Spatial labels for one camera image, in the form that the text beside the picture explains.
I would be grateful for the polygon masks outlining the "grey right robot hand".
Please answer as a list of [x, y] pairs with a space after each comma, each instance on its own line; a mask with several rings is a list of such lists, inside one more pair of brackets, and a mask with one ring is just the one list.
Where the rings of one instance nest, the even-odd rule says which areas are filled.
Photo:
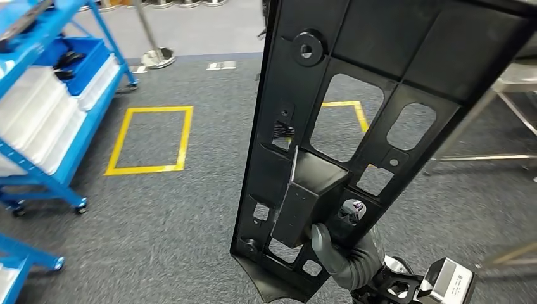
[[372, 229], [347, 253], [332, 242], [329, 226], [354, 227], [366, 214], [367, 207], [357, 199], [346, 200], [328, 223], [311, 226], [311, 246], [319, 262], [338, 284], [346, 289], [364, 285], [377, 274], [384, 263], [384, 249]]

